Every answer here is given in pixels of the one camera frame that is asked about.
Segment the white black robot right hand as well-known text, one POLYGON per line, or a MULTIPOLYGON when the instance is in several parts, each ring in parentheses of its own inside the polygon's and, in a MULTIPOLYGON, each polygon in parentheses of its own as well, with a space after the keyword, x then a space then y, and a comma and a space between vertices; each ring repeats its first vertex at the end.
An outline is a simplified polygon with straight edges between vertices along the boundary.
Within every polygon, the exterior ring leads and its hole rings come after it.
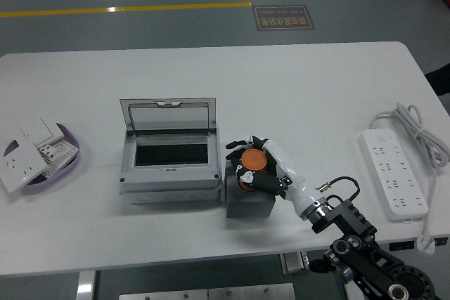
POLYGON ((320 193, 306 186, 305 178, 295 163, 273 140, 250 136, 226 144, 226 149, 231 151, 226 159, 232 163, 237 181, 243 187, 281 196, 292 202, 300 218, 305 220, 305 211, 321 198, 320 193), (251 169, 243 164, 243 154, 247 150, 258 150, 265 156, 265 169, 251 169))

